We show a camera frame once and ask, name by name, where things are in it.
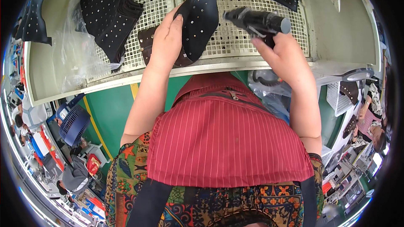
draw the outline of plastic wrap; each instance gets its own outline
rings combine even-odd
[[[94,36],[86,30],[80,0],[69,1],[65,23],[52,40],[53,69],[59,74],[56,84],[61,93],[84,88],[86,79],[105,75],[124,61],[122,57],[120,63],[106,63],[99,58]]]
[[[289,124],[290,97],[292,88],[286,82],[278,83],[274,86],[265,86],[253,80],[254,70],[249,72],[248,84],[254,94],[262,99],[262,104],[279,119],[283,119]],[[272,70],[257,70],[256,78],[259,76],[269,79],[276,79],[277,76]]]

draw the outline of woman's left hand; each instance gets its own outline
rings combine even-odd
[[[148,65],[158,70],[170,71],[182,48],[183,17],[179,14],[173,20],[178,8],[179,6],[171,10],[154,32],[152,55]]]

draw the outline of woman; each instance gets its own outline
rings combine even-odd
[[[314,226],[321,214],[321,122],[316,82],[299,44],[252,43],[292,88],[290,127],[230,73],[195,75],[166,113],[181,49],[174,8],[152,56],[107,176],[110,226]]]
[[[359,111],[359,122],[351,139],[351,145],[356,154],[359,154],[371,142],[377,153],[386,148],[388,138],[385,130],[382,129],[382,115],[379,91],[376,84],[372,82],[369,85],[365,103]]]

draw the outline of white plastic grid tray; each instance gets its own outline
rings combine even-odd
[[[174,8],[174,0],[134,0],[137,3],[144,4],[144,11],[134,26],[134,29],[128,36],[128,40],[125,43],[125,61],[122,64],[118,73],[128,72],[145,67],[142,53],[140,51],[139,41],[137,39],[137,32],[140,30],[154,27],[162,22],[164,16],[169,10]],[[109,63],[109,59],[104,51],[97,46],[96,48],[98,56],[106,63]],[[94,82],[96,80],[110,76],[111,73],[105,74],[96,78],[88,78],[87,83]]]
[[[335,116],[338,117],[344,114],[353,104],[349,97],[339,93],[340,82],[330,83],[327,85],[327,102],[335,111]]]
[[[137,32],[159,25],[169,10],[185,0],[135,1],[138,3],[143,3],[145,10],[144,14],[139,18],[134,29],[129,34],[128,40],[125,44],[125,62],[118,73],[128,72],[145,67],[143,56],[140,51],[139,41],[137,39]],[[223,12],[239,7],[251,7],[254,10],[263,10],[268,12],[277,10],[280,16],[289,18],[292,25],[292,35],[300,44],[304,55],[309,57],[306,17],[300,2],[297,12],[293,12],[289,8],[284,7],[272,0],[217,0],[217,6],[219,11],[219,26],[206,45],[205,51],[200,59],[259,55],[251,44],[248,33],[237,28],[231,22],[224,21],[222,18]],[[97,48],[97,53],[103,61],[109,63],[109,59],[101,48]],[[111,73],[97,78],[88,78],[87,83],[91,83],[109,76],[111,76]]]
[[[179,5],[185,0],[175,0]],[[292,34],[299,42],[306,57],[309,57],[309,43],[307,35],[306,17],[301,4],[297,12],[272,0],[217,0],[219,11],[219,26],[206,45],[200,59],[230,57],[230,56],[257,56],[259,53],[250,42],[248,33],[237,28],[233,23],[223,19],[222,14],[240,7],[251,7],[253,10],[273,12],[277,10],[279,15],[290,19]]]

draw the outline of power drill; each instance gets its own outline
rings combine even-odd
[[[273,37],[277,33],[290,33],[290,20],[280,17],[277,11],[259,12],[243,7],[224,12],[223,18],[246,30],[252,38],[262,39],[271,48],[275,47]]]

